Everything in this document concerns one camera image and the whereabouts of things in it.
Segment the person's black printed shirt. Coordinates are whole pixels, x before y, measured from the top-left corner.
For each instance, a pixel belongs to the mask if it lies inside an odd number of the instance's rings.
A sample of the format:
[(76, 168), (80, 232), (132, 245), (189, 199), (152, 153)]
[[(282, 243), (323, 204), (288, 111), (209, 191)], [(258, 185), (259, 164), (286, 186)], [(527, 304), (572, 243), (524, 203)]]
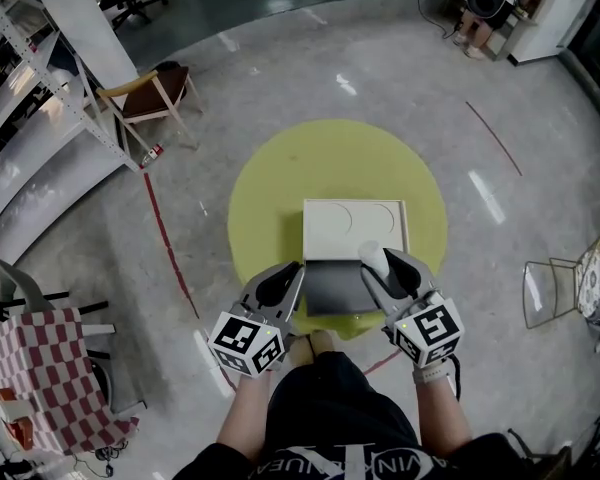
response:
[(369, 443), (280, 448), (257, 464), (221, 444), (204, 449), (173, 480), (530, 480), (501, 434), (481, 436), (447, 458), (419, 446)]

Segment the person's tan shoe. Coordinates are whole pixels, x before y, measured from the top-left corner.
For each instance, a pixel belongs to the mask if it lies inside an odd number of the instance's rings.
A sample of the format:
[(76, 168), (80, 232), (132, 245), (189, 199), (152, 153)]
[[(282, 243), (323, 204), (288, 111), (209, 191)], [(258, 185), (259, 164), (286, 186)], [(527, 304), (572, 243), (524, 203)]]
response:
[(292, 368), (307, 366), (314, 363), (314, 352), (309, 335), (290, 338), (287, 358)]
[(325, 330), (313, 331), (307, 336), (307, 341), (314, 358), (317, 358), (323, 353), (335, 351), (333, 338)]

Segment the beige grey box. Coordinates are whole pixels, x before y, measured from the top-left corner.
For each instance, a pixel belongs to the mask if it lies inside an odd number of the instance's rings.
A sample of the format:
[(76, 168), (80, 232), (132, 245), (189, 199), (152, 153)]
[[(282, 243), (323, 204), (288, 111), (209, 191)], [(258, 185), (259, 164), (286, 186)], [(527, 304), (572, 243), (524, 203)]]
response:
[(304, 201), (304, 294), (310, 317), (351, 316), (376, 309), (360, 276), (360, 250), (369, 243), (409, 250), (404, 201)]

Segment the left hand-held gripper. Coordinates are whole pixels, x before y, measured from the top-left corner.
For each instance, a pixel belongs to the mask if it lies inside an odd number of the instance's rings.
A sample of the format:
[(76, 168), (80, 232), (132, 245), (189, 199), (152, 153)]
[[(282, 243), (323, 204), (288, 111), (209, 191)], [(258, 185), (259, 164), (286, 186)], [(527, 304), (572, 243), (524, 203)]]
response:
[(291, 261), (269, 267), (245, 285), (238, 303), (220, 313), (208, 340), (222, 366), (257, 378), (284, 359), (304, 277), (304, 265)]

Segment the person's black shorts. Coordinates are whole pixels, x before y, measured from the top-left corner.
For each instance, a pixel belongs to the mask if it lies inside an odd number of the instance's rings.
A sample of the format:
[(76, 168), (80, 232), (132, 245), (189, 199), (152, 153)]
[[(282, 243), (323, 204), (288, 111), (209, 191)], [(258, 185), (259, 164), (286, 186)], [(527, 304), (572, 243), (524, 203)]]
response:
[(419, 445), (404, 412), (342, 352), (291, 370), (268, 406), (264, 451), (294, 446)]

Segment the white metal shelf rack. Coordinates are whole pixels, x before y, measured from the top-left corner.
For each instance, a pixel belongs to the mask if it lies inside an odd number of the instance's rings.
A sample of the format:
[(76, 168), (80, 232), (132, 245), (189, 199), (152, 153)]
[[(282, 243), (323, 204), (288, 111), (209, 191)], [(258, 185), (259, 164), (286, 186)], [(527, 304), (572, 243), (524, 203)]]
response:
[(136, 69), (94, 0), (0, 0), (0, 258), (15, 263), (120, 167), (140, 169), (92, 85)]

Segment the grey plastic chair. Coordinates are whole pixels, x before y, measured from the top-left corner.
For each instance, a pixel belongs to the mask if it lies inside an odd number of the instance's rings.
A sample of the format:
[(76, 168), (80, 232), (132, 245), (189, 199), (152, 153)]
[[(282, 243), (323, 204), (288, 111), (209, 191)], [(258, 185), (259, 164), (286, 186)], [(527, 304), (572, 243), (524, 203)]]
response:
[(51, 312), (56, 310), (53, 301), (68, 296), (68, 292), (44, 294), (31, 276), (0, 259), (0, 324), (9, 320), (12, 308), (21, 307), (20, 316)]

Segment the small white object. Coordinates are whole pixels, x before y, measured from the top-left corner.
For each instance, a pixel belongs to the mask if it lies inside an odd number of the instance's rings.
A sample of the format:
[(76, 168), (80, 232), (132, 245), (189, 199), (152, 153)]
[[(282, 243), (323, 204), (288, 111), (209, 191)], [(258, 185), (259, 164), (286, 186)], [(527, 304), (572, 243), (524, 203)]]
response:
[(363, 242), (358, 248), (361, 262), (372, 269), (380, 278), (386, 279), (390, 274), (390, 267), (384, 248), (374, 240)]

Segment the patterned round seat cushion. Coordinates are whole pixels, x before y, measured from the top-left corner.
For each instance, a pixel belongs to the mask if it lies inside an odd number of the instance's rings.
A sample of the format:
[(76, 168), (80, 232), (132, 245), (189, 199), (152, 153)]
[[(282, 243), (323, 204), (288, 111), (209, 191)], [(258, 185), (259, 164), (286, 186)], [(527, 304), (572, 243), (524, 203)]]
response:
[(576, 304), (583, 317), (596, 311), (600, 300), (600, 251), (592, 247), (576, 262)]

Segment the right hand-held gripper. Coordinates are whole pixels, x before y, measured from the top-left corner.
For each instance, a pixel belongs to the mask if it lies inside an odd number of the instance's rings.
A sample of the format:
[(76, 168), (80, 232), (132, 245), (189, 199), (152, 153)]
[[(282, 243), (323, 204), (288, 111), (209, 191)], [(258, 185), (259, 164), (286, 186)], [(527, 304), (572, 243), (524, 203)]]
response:
[(397, 249), (385, 248), (384, 254), (387, 278), (382, 280), (367, 265), (361, 266), (361, 278), (386, 315), (390, 342), (419, 368), (452, 355), (465, 333), (454, 301), (430, 291), (434, 276), (427, 264)]

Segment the person's left forearm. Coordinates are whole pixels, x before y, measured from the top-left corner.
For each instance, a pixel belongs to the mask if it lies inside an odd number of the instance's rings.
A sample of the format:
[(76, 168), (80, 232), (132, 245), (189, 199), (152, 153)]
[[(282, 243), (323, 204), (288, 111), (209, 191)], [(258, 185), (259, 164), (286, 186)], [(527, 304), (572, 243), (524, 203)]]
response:
[(216, 442), (240, 452), (252, 463), (265, 443), (271, 373), (257, 378), (242, 376)]

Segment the wooden chair with dark seat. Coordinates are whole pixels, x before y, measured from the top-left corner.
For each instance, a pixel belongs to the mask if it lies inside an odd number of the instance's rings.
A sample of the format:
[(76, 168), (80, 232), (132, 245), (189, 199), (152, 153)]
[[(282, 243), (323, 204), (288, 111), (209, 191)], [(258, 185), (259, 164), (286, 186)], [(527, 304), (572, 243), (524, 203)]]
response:
[(204, 112), (201, 97), (188, 67), (176, 65), (168, 69), (154, 69), (124, 85), (111, 89), (97, 88), (96, 93), (146, 153), (152, 151), (152, 148), (133, 125), (169, 116), (192, 141), (194, 150), (198, 149), (198, 141), (179, 113), (179, 106), (187, 94), (194, 98), (198, 111)]

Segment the round table with green cloth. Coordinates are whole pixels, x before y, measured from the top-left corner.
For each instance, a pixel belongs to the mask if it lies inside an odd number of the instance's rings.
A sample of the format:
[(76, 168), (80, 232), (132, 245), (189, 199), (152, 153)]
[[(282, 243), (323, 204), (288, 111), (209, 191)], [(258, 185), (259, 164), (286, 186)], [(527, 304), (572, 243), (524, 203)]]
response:
[[(345, 119), (309, 121), (261, 146), (242, 169), (228, 214), (228, 237), (241, 282), (288, 261), (303, 261), (307, 199), (402, 200), (409, 250), (432, 272), (447, 246), (445, 205), (423, 160), (401, 140), (372, 125)], [(310, 317), (306, 301), (294, 323), (301, 332), (332, 330), (354, 339), (380, 325), (379, 310)]]

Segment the plastic bottle with red label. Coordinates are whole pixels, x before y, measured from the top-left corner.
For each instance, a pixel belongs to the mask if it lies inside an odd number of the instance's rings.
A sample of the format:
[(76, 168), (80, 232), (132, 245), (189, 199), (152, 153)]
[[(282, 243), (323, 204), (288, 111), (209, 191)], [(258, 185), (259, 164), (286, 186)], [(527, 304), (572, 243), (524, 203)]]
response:
[(161, 143), (155, 144), (151, 147), (143, 156), (140, 162), (140, 168), (145, 169), (149, 164), (155, 161), (159, 156), (164, 153), (164, 148)]

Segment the red white checkered table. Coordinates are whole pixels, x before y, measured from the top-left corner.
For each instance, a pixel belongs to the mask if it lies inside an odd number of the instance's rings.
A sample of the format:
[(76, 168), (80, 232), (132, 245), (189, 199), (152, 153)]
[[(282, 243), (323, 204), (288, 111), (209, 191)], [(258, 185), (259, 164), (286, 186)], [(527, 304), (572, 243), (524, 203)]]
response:
[(24, 313), (0, 324), (0, 390), (29, 401), (33, 448), (60, 455), (131, 437), (139, 420), (114, 414), (97, 383), (76, 308)]

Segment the orange box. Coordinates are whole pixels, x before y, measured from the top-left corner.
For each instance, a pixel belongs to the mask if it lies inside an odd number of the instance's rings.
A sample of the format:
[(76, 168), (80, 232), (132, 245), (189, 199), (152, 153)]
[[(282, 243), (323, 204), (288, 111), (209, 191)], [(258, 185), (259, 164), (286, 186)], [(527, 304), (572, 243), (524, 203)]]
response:
[(16, 444), (24, 451), (33, 449), (35, 409), (27, 399), (19, 399), (11, 388), (0, 388), (0, 419)]

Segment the person's right forearm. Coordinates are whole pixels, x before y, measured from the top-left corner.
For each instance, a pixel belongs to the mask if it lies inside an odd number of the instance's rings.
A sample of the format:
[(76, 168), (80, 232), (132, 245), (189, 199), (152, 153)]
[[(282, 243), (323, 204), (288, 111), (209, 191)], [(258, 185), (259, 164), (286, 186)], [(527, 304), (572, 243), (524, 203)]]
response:
[(415, 387), (420, 438), (429, 453), (449, 457), (472, 441), (468, 420), (448, 377)]

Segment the white cubby cabinet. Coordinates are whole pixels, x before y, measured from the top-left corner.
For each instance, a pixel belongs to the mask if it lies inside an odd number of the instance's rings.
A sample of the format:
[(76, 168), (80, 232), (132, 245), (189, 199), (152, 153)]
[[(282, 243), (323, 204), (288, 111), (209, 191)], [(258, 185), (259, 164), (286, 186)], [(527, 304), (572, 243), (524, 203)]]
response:
[(495, 60), (511, 56), (515, 62), (531, 60), (532, 42), (540, 33), (540, 25), (550, 0), (511, 0), (512, 9), (501, 29), (496, 30), (488, 46)]

